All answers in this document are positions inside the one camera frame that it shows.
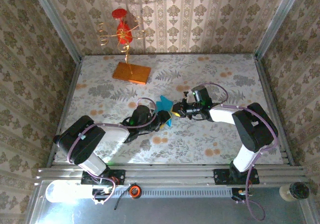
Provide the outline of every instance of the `wooden base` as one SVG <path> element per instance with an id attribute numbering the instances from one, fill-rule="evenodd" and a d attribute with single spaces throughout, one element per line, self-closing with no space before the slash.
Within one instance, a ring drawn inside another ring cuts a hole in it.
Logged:
<path id="1" fill-rule="evenodd" d="M 151 68 L 147 66 L 126 64 L 119 62 L 112 77 L 133 83 L 146 84 L 150 74 Z"/>

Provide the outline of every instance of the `red ornament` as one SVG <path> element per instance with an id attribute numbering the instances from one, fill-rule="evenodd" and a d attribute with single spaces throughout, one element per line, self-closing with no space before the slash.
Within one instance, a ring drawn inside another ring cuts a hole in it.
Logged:
<path id="1" fill-rule="evenodd" d="M 120 23 L 116 28 L 116 34 L 118 35 L 119 43 L 126 45 L 132 42 L 133 37 L 130 27 L 125 23 L 124 18 L 127 15 L 127 11 L 123 8 L 116 9 L 112 12 L 114 19 L 119 19 Z"/>

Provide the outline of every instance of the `metal floor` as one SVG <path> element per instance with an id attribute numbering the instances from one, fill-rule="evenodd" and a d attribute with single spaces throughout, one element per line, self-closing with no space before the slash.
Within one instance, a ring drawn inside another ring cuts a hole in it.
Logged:
<path id="1" fill-rule="evenodd" d="M 104 205 L 91 199 L 77 203 L 44 201 L 36 224 L 302 224 L 299 202 L 281 199 L 278 188 L 257 188 L 252 200 L 266 211 L 264 222 L 255 221 L 243 204 L 230 198 L 123 198 L 114 210 L 117 198 Z M 252 209 L 258 217 L 261 211 Z"/>

